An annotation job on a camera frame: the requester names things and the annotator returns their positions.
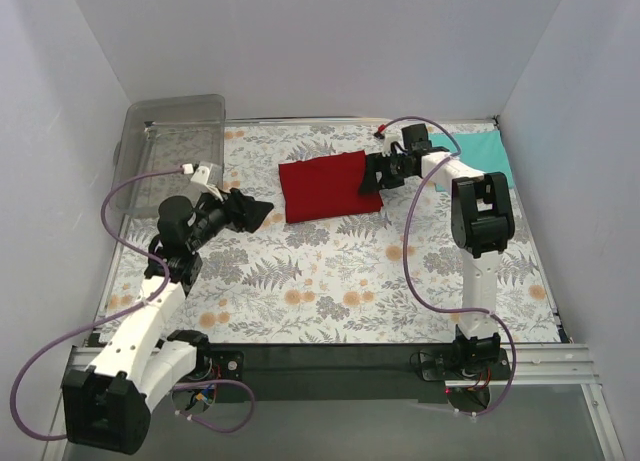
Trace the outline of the red t shirt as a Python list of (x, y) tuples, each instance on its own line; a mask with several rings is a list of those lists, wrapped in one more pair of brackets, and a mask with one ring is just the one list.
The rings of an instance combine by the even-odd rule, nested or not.
[(316, 157), (279, 165), (288, 224), (379, 212), (379, 193), (360, 194), (364, 151)]

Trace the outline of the clear plastic bin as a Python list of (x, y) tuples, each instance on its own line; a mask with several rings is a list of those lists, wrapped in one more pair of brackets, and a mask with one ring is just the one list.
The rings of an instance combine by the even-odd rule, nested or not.
[[(132, 104), (114, 152), (115, 186), (142, 173), (185, 163), (224, 164), (225, 100), (217, 94), (162, 98)], [(111, 199), (112, 210), (132, 218), (154, 218), (159, 204), (174, 195), (195, 202), (197, 187), (172, 174), (128, 185)]]

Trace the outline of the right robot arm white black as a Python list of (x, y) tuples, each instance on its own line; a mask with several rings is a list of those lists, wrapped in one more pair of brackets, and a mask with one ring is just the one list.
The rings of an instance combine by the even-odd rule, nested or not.
[(418, 177), (449, 194), (451, 236), (462, 259), (462, 305), (453, 311), (459, 319), (452, 343), (425, 363), (438, 379), (488, 376), (495, 368), (512, 374), (514, 362), (501, 342), (513, 337), (495, 313), (497, 271), (515, 233), (508, 180), (502, 172), (486, 173), (463, 163), (459, 144), (451, 149), (433, 145), (428, 134), (432, 124), (412, 118), (398, 141), (387, 134), (387, 124), (380, 125), (374, 136), (383, 150), (366, 155), (359, 191), (374, 194)]

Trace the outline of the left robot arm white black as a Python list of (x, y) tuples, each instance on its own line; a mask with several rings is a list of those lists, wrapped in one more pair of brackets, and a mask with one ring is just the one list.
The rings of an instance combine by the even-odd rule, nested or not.
[(238, 189), (203, 193), (197, 202), (172, 196), (158, 207), (157, 234), (148, 248), (141, 306), (123, 317), (110, 341), (82, 370), (62, 382), (65, 428), (70, 442), (134, 454), (149, 430), (151, 414), (178, 390), (209, 404), (224, 380), (198, 331), (161, 336), (187, 300), (199, 276), (199, 249), (228, 229), (255, 232), (274, 206)]

